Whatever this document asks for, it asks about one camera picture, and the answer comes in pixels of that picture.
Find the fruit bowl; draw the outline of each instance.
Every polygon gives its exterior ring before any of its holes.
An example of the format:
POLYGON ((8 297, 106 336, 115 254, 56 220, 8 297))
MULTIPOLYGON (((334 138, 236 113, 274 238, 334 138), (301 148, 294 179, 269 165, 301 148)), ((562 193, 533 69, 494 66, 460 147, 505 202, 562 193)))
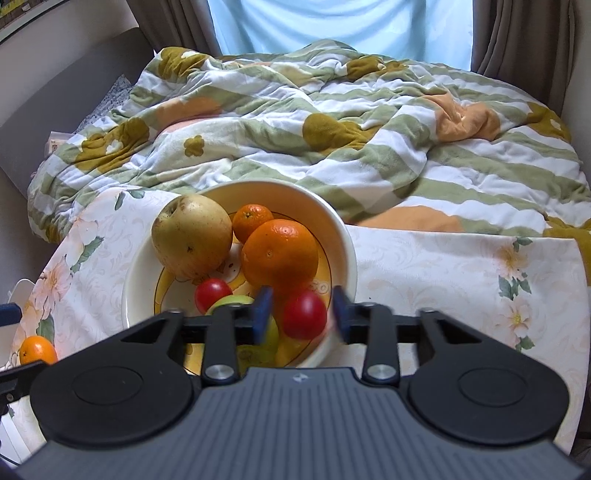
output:
MULTIPOLYGON (((302 223, 316 238, 319 266, 311 288, 329 307, 325 331, 312 341, 292 340, 280 335, 277 352, 278 367, 316 367, 338 343, 333 329, 331 308, 332 287, 341 285, 349 298, 355 298, 357 263, 355 250, 335 210, 318 195, 279 180, 239 180, 223 183, 203 190, 200 194, 220 204, 230 217, 243 205, 257 203, 269 208, 276 218, 292 219, 302 223)), ((230 255, 210 276, 225 280, 233 293, 253 294, 240 266, 242 245, 234 239, 230 255)), ((156 258, 151 237, 140 246, 125 279, 122 297, 122 317, 129 327, 161 311, 182 309, 187 315, 198 315, 194 303, 194 282, 178 281, 156 258)), ((281 317, 281 302, 275 302, 274 316, 281 317)), ((185 367, 199 373, 202 349, 187 346, 185 367)))

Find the light blue curtain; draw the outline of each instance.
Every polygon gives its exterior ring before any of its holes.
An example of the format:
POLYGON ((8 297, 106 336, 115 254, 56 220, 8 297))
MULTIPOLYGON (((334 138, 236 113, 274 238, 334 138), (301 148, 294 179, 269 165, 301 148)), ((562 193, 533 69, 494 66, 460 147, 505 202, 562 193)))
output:
POLYGON ((209 0, 223 54, 332 38, 363 53, 470 70, 472 0, 209 0))

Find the black cable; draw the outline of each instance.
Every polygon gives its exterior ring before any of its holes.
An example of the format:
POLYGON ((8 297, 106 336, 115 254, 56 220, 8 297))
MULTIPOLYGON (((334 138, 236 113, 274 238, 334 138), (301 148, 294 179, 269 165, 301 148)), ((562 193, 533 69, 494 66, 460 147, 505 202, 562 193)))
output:
POLYGON ((6 460, 8 463, 11 463, 11 464, 13 464, 13 465, 15 465, 15 466, 20 466, 20 463, 18 463, 18 462, 15 462, 14 460, 12 460, 12 459, 8 458, 7 456, 5 456, 5 455, 3 455, 3 454, 1 454, 1 453, 0 453, 0 458, 1 458, 2 460, 6 460))

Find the logo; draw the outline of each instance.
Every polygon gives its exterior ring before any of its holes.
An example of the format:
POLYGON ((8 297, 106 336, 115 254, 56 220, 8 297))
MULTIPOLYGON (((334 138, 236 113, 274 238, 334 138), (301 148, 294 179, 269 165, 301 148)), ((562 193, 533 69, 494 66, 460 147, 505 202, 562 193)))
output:
POLYGON ((310 377, 308 377, 308 375, 306 374, 295 374, 293 377, 294 382, 298 382, 299 384, 302 384, 304 382, 306 382, 310 377))

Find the apple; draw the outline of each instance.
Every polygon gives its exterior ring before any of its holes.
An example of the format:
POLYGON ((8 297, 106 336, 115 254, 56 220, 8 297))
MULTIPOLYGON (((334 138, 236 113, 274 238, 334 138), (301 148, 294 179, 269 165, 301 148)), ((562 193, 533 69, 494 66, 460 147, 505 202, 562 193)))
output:
MULTIPOLYGON (((207 315, 211 315, 214 309, 222 305, 229 305, 231 303, 251 304, 254 301, 252 297, 246 295, 228 295, 219 299, 207 311, 207 315)), ((238 353, 238 367, 240 374, 244 375, 248 367, 274 367, 275 354, 279 347, 279 329, 273 316, 269 317, 267 324, 267 333, 265 340, 260 345, 239 345, 238 353)))

